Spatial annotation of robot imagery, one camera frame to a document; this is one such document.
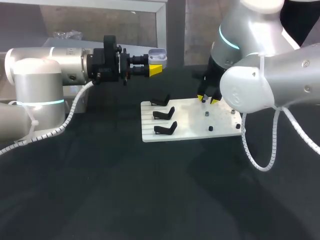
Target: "white spiral cable wrap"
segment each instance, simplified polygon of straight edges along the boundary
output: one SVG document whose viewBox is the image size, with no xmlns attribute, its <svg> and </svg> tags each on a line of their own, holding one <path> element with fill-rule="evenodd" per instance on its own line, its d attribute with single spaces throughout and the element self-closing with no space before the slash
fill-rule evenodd
<svg viewBox="0 0 320 240">
<path fill-rule="evenodd" d="M 76 110 L 76 106 L 77 106 L 77 103 L 78 103 L 78 100 L 80 99 L 81 95 L 89 88 L 91 88 L 94 84 L 92 83 L 92 81 L 90 81 L 89 83 L 87 83 L 85 86 L 83 86 L 83 88 L 81 88 L 81 90 L 78 92 L 78 94 L 75 96 L 74 100 L 73 100 L 73 103 L 72 103 L 72 106 L 71 106 L 71 109 L 70 109 L 70 112 L 69 112 L 69 115 L 68 117 L 66 118 L 66 120 L 64 121 L 64 123 L 59 126 L 58 128 L 56 128 L 55 130 L 51 131 L 51 132 L 48 132 L 42 136 L 38 136 L 38 137 L 34 137 L 31 139 L 31 142 L 37 142 L 37 141 L 40 141 L 40 140 L 43 140 L 43 139 L 47 139 L 47 138 L 51 138 L 55 135 L 57 135 L 58 133 L 60 133 L 61 131 L 63 131 L 67 126 L 68 124 L 70 123 L 73 115 L 74 115 L 74 112 Z M 6 152 L 12 150 L 12 149 L 15 149 L 17 147 L 21 147 L 21 146 L 24 146 L 24 145 L 27 145 L 28 142 L 27 140 L 23 140 L 23 141 L 19 141 L 19 142 L 16 142 L 10 146 L 7 146 L 6 148 L 2 149 L 0 151 L 0 156 L 2 154 L 5 154 Z"/>
<path fill-rule="evenodd" d="M 312 148 L 312 150 L 314 150 L 317 154 L 320 155 L 320 147 L 317 144 L 315 144 L 314 141 L 312 141 L 310 139 L 310 137 L 305 133 L 305 131 L 303 131 L 303 129 L 300 127 L 300 125 L 298 124 L 295 117 L 289 111 L 289 109 L 287 109 L 286 107 L 283 107 L 282 110 L 285 113 L 285 115 L 287 116 L 287 118 L 289 119 L 289 121 L 291 122 L 291 124 L 294 127 L 294 129 L 296 130 L 296 132 L 305 141 L 305 143 L 308 144 L 308 146 L 310 148 Z"/>
<path fill-rule="evenodd" d="M 249 158 L 250 162 L 252 163 L 252 165 L 258 169 L 261 172 L 267 172 L 269 171 L 272 166 L 275 163 L 276 160 L 276 152 L 277 152 L 277 127 L 278 127 L 278 118 L 279 118 L 279 114 L 280 114 L 280 110 L 276 110 L 274 113 L 274 117 L 273 117 L 273 127 L 272 127 L 272 151 L 271 151 L 271 157 L 270 157 L 270 161 L 269 164 L 266 167 L 262 167 L 259 164 L 256 163 L 256 161 L 254 160 L 254 158 L 251 156 L 251 153 L 249 151 L 248 145 L 247 145 L 247 140 L 246 140 L 246 128 L 245 128 L 245 124 L 246 124 L 246 117 L 247 114 L 244 113 L 242 115 L 242 122 L 241 122 L 241 137 L 242 137 L 242 144 L 245 150 L 245 153 L 247 155 L 247 157 Z"/>
<path fill-rule="evenodd" d="M 270 158 L 270 162 L 266 167 L 261 167 L 260 165 L 258 165 L 256 163 L 256 161 L 254 160 L 254 158 L 251 156 L 248 145 L 247 145 L 247 140 L 246 140 L 246 129 L 245 129 L 245 124 L 246 124 L 246 117 L 247 114 L 244 113 L 242 115 L 242 123 L 241 123 L 241 137 L 242 137 L 242 143 L 243 143 L 243 147 L 245 150 L 245 153 L 247 155 L 247 157 L 249 158 L 250 162 L 252 163 L 252 165 L 258 169 L 259 171 L 262 172 L 267 172 L 269 171 L 272 166 L 275 163 L 276 160 L 276 152 L 277 152 L 277 125 L 278 125 L 278 118 L 279 118 L 279 114 L 280 111 L 283 111 L 285 113 L 285 115 L 287 116 L 287 118 L 289 119 L 290 123 L 292 124 L 293 128 L 296 130 L 296 132 L 300 135 L 300 137 L 305 141 L 306 144 L 308 144 L 308 146 L 314 150 L 317 154 L 320 155 L 320 147 L 315 144 L 314 141 L 312 141 L 310 139 L 310 137 L 305 133 L 305 131 L 303 131 L 303 129 L 301 128 L 301 126 L 298 124 L 297 120 L 295 119 L 295 117 L 292 115 L 292 113 L 289 111 L 289 109 L 287 109 L 286 107 L 282 107 L 281 109 L 277 109 L 274 113 L 274 117 L 273 117 L 273 128 L 272 128 L 272 151 L 271 151 L 271 158 Z"/>
</svg>

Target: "white board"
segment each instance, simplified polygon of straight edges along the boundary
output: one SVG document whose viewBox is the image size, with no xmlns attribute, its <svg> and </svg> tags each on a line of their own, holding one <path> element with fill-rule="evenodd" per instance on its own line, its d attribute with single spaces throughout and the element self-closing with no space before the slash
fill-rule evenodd
<svg viewBox="0 0 320 240">
<path fill-rule="evenodd" d="M 167 114 L 171 107 L 175 108 L 171 120 L 154 119 L 153 111 Z M 150 101 L 143 101 L 142 140 L 147 143 L 239 136 L 241 129 L 236 129 L 236 125 L 241 124 L 241 116 L 239 112 L 231 114 L 231 111 L 223 99 L 215 104 L 210 104 L 210 99 L 205 103 L 198 98 L 175 99 L 167 106 L 151 106 Z M 177 121 L 177 128 L 172 135 L 155 133 L 154 126 L 170 128 L 174 121 Z M 209 126 L 213 126 L 213 131 L 209 131 Z"/>
</svg>

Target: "black table surface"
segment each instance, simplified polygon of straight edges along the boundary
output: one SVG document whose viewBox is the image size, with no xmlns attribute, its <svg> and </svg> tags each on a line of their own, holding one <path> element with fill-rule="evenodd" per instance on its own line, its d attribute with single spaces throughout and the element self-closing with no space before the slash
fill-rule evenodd
<svg viewBox="0 0 320 240">
<path fill-rule="evenodd" d="M 191 71 L 204 67 L 95 86 L 87 113 L 75 114 L 63 134 L 2 155 L 0 238 L 320 239 L 320 156 L 283 113 L 267 173 L 251 166 L 240 136 L 142 142 L 140 103 L 196 97 Z M 273 113 L 247 117 L 261 165 L 270 159 Z M 320 107 L 292 113 L 320 143 Z"/>
</svg>

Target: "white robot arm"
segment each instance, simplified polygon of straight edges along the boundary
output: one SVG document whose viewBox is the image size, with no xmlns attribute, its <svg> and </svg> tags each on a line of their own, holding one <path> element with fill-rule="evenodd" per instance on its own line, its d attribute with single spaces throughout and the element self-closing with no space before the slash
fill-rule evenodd
<svg viewBox="0 0 320 240">
<path fill-rule="evenodd" d="M 149 56 L 133 56 L 117 46 L 115 36 L 104 36 L 103 48 L 29 47 L 14 48 L 5 57 L 5 73 L 15 86 L 16 105 L 0 103 L 0 142 L 18 141 L 0 155 L 64 131 L 81 95 L 100 82 L 150 77 L 163 65 L 149 65 Z M 63 86 L 84 85 L 65 116 Z"/>
<path fill-rule="evenodd" d="M 280 22 L 284 0 L 235 0 L 213 43 L 207 76 L 221 97 L 243 113 L 242 142 L 252 164 L 260 171 L 271 169 L 276 158 L 277 122 L 284 111 L 302 139 L 318 154 L 318 147 L 301 129 L 288 107 L 298 103 L 320 103 L 320 45 L 300 48 Z M 266 167 L 252 158 L 245 137 L 249 113 L 276 109 L 272 152 Z"/>
</svg>

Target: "white frame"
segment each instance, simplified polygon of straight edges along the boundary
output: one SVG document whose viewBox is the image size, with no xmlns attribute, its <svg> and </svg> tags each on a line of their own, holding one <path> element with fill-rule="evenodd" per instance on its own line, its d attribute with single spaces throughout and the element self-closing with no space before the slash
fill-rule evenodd
<svg viewBox="0 0 320 240">
<path fill-rule="evenodd" d="M 167 49 L 168 0 L 0 0 L 0 2 L 155 13 L 157 47 Z"/>
</svg>

